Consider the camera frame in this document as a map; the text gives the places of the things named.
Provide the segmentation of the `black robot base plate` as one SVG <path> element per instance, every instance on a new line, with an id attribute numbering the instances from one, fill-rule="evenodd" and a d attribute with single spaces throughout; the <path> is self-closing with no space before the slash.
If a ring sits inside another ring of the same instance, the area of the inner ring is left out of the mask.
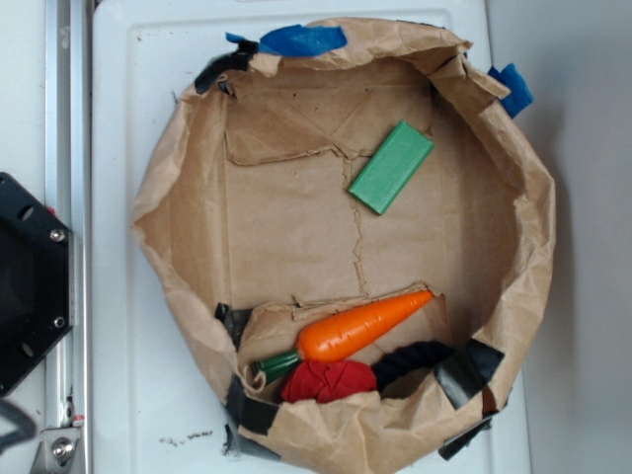
<path id="1" fill-rule="evenodd" d="M 72 232 L 1 174 L 1 396 L 9 396 L 71 328 Z"/>

